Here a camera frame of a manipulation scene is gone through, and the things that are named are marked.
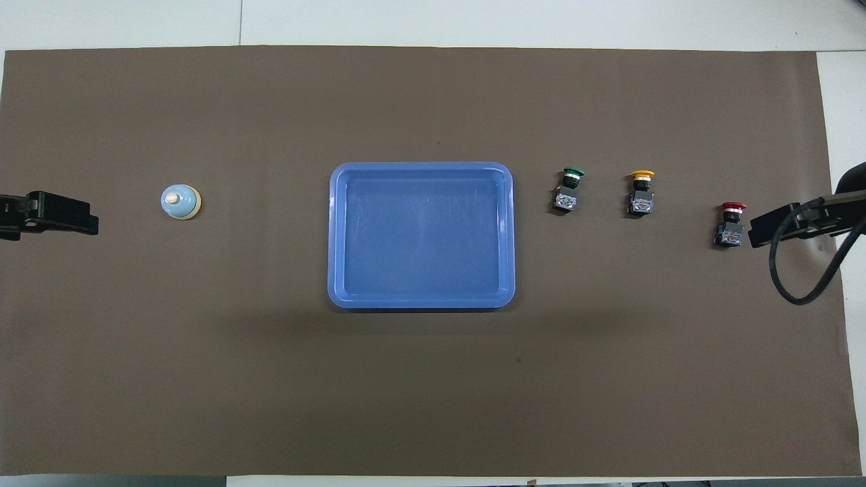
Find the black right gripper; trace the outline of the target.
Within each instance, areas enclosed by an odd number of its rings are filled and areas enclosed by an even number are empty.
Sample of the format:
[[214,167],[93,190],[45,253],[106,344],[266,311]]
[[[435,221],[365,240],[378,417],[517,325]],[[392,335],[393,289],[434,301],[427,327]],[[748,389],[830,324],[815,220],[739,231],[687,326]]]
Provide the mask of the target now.
[[[838,194],[817,198],[815,206],[804,212],[804,239],[815,238],[818,235],[842,235],[854,229],[854,226],[865,216],[865,191],[840,192]],[[805,232],[799,216],[795,216],[781,231],[779,226],[783,220],[798,209],[801,203],[789,203],[785,206],[764,213],[750,221],[751,247],[761,248],[773,243],[776,233],[777,241],[798,238]]]

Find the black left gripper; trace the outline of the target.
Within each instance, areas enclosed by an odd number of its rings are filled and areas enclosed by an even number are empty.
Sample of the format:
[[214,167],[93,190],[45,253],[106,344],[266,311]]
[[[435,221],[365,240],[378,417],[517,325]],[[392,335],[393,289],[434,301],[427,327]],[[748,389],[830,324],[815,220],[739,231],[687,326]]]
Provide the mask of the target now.
[[19,241],[28,213],[31,233],[46,231],[99,234],[99,219],[91,216],[89,203],[53,192],[31,191],[27,196],[1,195],[1,240]]

